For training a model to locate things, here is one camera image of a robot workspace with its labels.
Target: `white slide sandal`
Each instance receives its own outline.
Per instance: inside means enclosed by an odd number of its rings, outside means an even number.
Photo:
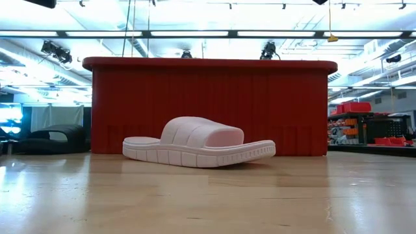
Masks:
[[[123,154],[131,159],[197,168],[212,168],[272,157],[272,140],[243,144],[241,129],[199,117],[178,117],[163,129],[161,139],[127,137]]]

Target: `wooden floor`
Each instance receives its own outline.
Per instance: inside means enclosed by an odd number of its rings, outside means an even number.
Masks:
[[[330,152],[216,170],[0,157],[0,233],[415,233],[416,159]]]

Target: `screen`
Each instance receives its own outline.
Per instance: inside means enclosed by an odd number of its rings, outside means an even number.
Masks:
[[[54,8],[57,5],[57,0],[25,0],[37,5],[41,5],[47,8]]]

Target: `wall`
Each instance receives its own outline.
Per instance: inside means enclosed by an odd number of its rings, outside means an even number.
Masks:
[[[403,99],[397,99],[397,94],[406,92],[407,97]],[[382,102],[379,104],[375,103],[376,98],[382,98]],[[382,95],[371,97],[371,109],[372,112],[404,112],[409,114],[411,117],[412,128],[416,128],[416,90],[395,90],[393,96],[393,105],[391,101],[391,95]]]

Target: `white curtain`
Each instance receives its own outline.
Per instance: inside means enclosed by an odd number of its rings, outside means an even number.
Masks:
[[[83,124],[84,106],[79,107],[33,107],[31,131],[58,124]],[[60,133],[51,133],[52,140],[65,140]]]

